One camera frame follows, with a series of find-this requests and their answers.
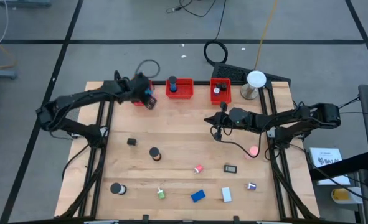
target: wooden tabletop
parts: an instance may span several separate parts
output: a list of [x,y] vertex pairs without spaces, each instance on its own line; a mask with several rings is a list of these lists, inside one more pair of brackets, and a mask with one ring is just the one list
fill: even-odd
[[[86,89],[101,85],[102,82],[88,82]],[[236,106],[262,113],[259,98],[245,100],[239,89],[240,86],[232,86],[228,110]],[[292,109],[288,84],[273,83],[273,89],[278,112]],[[263,156],[267,148],[265,135],[260,156],[247,160],[237,146],[214,141],[210,124],[203,121],[220,111],[218,105],[210,103],[209,86],[195,86],[190,100],[170,100],[165,95],[165,86],[156,86],[154,92],[158,103],[153,110],[131,103],[115,105],[97,219],[140,220],[148,214],[152,220],[232,220],[234,215],[241,220],[279,220],[271,165]],[[78,122],[95,123],[98,106],[97,103],[82,107]],[[128,146],[128,138],[137,139],[137,146]],[[223,135],[223,140],[250,148],[258,144],[258,135],[234,130],[230,136]],[[292,144],[303,146],[299,140]],[[84,139],[74,140],[69,158],[85,145]],[[159,148],[163,156],[159,162],[149,156],[151,147]],[[319,216],[305,154],[294,147],[286,150],[286,156],[293,189],[311,212]],[[66,170],[55,215],[66,211],[81,191],[88,157],[89,150]],[[199,164],[204,171],[195,174],[194,168]],[[224,164],[237,166],[238,172],[223,172]],[[114,182],[126,185],[127,193],[112,194],[110,186]],[[249,182],[257,184],[256,191],[245,188]],[[158,187],[164,190],[165,199],[158,199]],[[231,202],[223,202],[222,187],[230,188]],[[199,190],[206,196],[194,203],[191,195]],[[90,213],[92,195],[91,191],[85,214]],[[284,189],[283,195],[286,216],[290,217]]]

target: gray floor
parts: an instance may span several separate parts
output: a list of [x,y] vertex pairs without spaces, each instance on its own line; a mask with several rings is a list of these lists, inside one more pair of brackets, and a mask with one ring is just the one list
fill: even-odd
[[[352,2],[368,34],[368,1]],[[48,9],[10,10],[6,39],[64,39],[76,3],[53,0]],[[192,10],[202,13],[210,3],[196,1]],[[84,0],[72,39],[211,39],[217,32],[222,3],[217,0],[208,16],[197,18],[184,11],[164,12],[177,1]],[[259,39],[272,5],[273,0],[227,1],[219,37]],[[4,23],[0,7],[0,36]],[[278,3],[267,39],[360,40],[361,35],[344,0],[286,0]],[[18,58],[19,77],[0,80],[0,216],[32,132],[34,111],[42,102],[61,48],[52,44],[5,46]],[[227,45],[227,63],[252,68],[257,47]],[[137,64],[147,58],[161,65],[157,80],[170,75],[207,80],[213,68],[202,52],[202,44],[69,45],[52,98],[82,91],[87,81],[111,79],[115,69],[131,76]],[[220,60],[221,54],[220,49],[209,49],[213,60]],[[6,62],[0,52],[0,64]],[[356,97],[358,85],[368,84],[368,51],[365,45],[264,45],[258,69],[291,78],[297,102],[341,104]],[[153,70],[144,68],[148,73]],[[360,106],[355,103],[344,111],[360,111]],[[344,158],[365,152],[362,116],[344,114],[340,128],[316,130],[306,146],[338,147]],[[52,218],[69,148],[69,141],[40,132],[11,222]],[[314,189],[323,218],[354,221],[353,212],[332,203],[332,187]]]

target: red container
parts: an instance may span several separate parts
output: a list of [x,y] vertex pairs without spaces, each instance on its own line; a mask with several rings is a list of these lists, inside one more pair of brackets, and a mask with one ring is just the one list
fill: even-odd
[[166,82],[166,95],[170,99],[191,99],[194,94],[194,80],[191,78],[177,78],[177,91],[170,91],[170,81]]
[[[214,94],[214,88],[218,83],[226,83],[227,90],[221,90],[216,95]],[[219,105],[221,102],[226,102],[227,104],[231,102],[231,80],[229,78],[212,78],[210,80],[210,100],[213,105]]]
[[[154,97],[154,86],[152,86],[152,80],[149,80],[149,88],[153,91],[153,97]],[[135,106],[144,106],[142,102],[135,102],[133,103]]]

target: yellow cable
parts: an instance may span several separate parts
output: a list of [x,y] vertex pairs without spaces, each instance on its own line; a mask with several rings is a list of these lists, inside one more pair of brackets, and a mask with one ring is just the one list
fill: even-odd
[[8,56],[10,56],[10,58],[12,58],[12,60],[14,61],[14,63],[12,65],[0,65],[0,69],[5,69],[5,68],[13,68],[16,66],[16,59],[15,56],[13,56],[13,54],[9,53],[2,45],[0,45],[0,49]]
[[275,12],[277,4],[278,4],[278,0],[275,0],[275,2],[273,3],[273,8],[271,10],[270,16],[267,20],[267,24],[265,24],[264,32],[263,32],[263,35],[261,36],[261,39],[260,39],[260,45],[258,46],[258,52],[257,52],[256,64],[254,65],[254,70],[256,70],[256,68],[257,68],[258,58],[260,58],[260,52],[261,52],[261,47],[263,45],[263,40],[265,38],[265,35],[267,34],[267,29],[268,29],[268,26],[270,25],[270,22],[271,22],[273,14]]

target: white block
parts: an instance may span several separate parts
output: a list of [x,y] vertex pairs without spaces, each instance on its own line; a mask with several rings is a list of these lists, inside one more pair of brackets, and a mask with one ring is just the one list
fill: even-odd
[[224,199],[224,202],[231,202],[231,192],[229,191],[229,187],[223,187],[222,190],[222,198]]

